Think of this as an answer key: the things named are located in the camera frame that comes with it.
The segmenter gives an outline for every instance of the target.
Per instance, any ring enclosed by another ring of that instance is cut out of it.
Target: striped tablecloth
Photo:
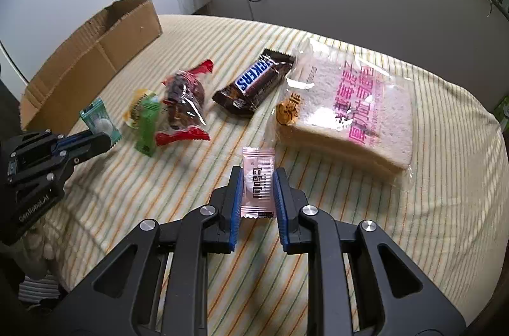
[[[265,47],[288,52],[313,36],[361,54],[415,84],[415,185],[401,193],[351,166],[310,151],[276,147],[276,165],[291,185],[336,219],[375,220],[419,265],[467,323],[492,295],[509,234],[508,162],[499,125],[465,89],[377,52],[294,29],[245,20],[164,15],[164,33],[101,92],[124,139],[78,167],[66,198],[46,216],[64,284],[73,288],[137,223],[182,218],[226,185],[243,146],[261,146],[275,93],[250,120],[211,99]],[[210,58],[206,86],[211,141],[180,141],[149,158],[122,113],[136,88],[162,93],[160,81]],[[78,122],[73,131],[83,130]],[[231,255],[209,258],[209,335],[274,336],[306,332],[307,257],[288,256],[276,220],[243,219]],[[357,324],[355,304],[352,309]]]

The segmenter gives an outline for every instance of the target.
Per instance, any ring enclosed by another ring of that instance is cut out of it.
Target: silver bolt
[[[216,208],[213,205],[204,205],[199,211],[202,216],[211,216],[216,212]]]
[[[305,205],[302,207],[302,212],[306,214],[306,216],[316,216],[318,209],[314,205]]]
[[[156,222],[150,218],[147,218],[146,220],[143,220],[141,223],[139,223],[139,227],[143,231],[153,230],[155,226],[156,226]]]
[[[377,224],[374,222],[374,221],[371,221],[371,220],[364,220],[360,226],[362,227],[363,230],[366,230],[366,231],[375,231],[377,229]]]

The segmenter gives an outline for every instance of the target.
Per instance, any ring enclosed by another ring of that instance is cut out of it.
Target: brown cardboard box
[[[102,9],[30,81],[19,107],[21,128],[68,134],[80,110],[161,33],[152,0],[118,0]]]

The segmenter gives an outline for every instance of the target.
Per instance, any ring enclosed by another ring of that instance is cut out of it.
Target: plastic packaging
[[[138,142],[136,149],[149,157],[156,149],[155,133],[161,104],[156,94],[145,97],[138,116]]]
[[[80,111],[80,116],[93,134],[108,134],[111,138],[111,145],[118,143],[122,138],[122,134],[111,121],[100,96],[93,100],[88,107]]]
[[[227,87],[217,91],[212,100],[235,115],[249,118],[283,81],[294,61],[294,56],[265,49],[253,65]]]
[[[393,185],[412,181],[414,103],[409,79],[306,40],[286,77],[266,141],[335,155]]]
[[[136,89],[129,103],[129,108],[124,112],[124,121],[131,128],[138,128],[139,116],[142,111],[142,102],[149,96],[154,96],[155,93],[150,89]]]
[[[241,217],[273,218],[275,216],[272,174],[274,172],[274,148],[242,149],[244,191]]]
[[[180,140],[206,140],[209,134],[203,128],[205,90],[203,80],[212,73],[210,59],[188,71],[179,71],[163,81],[166,86],[162,100],[162,113],[155,135],[157,145]]]

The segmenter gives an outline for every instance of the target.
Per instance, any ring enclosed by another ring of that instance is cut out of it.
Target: bread package
[[[276,106],[276,137],[394,181],[412,159],[409,84],[360,56],[307,40]]]

